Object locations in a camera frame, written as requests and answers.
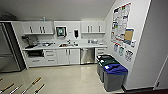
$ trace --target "countertop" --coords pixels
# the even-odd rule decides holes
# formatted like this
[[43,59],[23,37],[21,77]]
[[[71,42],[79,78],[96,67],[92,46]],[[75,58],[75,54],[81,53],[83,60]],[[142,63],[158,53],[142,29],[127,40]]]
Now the countertop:
[[67,47],[59,47],[60,44],[51,44],[50,46],[35,46],[33,48],[23,48],[22,50],[40,50],[40,49],[77,49],[77,48],[101,48],[107,47],[107,45],[100,45],[100,44],[92,44],[92,43],[82,43],[78,44],[78,46],[67,46]]

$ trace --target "gray floor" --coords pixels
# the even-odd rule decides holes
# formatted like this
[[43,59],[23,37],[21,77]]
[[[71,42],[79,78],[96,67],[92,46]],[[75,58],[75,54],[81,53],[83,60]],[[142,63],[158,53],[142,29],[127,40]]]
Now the gray floor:
[[3,94],[9,94],[14,88],[22,84],[22,87],[14,94],[21,94],[37,77],[41,80],[32,86],[25,94],[34,94],[41,84],[45,86],[39,94],[115,94],[123,93],[123,90],[106,92],[103,83],[96,72],[96,64],[72,65],[57,67],[29,68],[22,72],[0,74],[0,89],[11,83],[15,85]]

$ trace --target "faucet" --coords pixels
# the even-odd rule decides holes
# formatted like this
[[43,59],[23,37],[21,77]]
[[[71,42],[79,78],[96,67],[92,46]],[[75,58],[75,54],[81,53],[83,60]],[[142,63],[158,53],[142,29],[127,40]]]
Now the faucet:
[[68,42],[68,44],[71,44],[71,40],[70,39],[67,42]]

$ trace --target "ceiling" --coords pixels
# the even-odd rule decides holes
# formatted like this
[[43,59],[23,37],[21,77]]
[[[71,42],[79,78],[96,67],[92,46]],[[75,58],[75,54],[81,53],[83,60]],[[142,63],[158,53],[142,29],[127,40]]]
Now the ceiling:
[[0,0],[18,20],[104,20],[115,0]]

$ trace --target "coffee maker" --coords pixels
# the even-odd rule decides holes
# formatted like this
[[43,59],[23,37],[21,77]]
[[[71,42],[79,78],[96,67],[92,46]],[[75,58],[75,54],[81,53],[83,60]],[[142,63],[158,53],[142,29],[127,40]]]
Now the coffee maker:
[[33,48],[37,46],[38,38],[36,35],[25,35],[22,36],[22,40],[28,44],[26,48]]

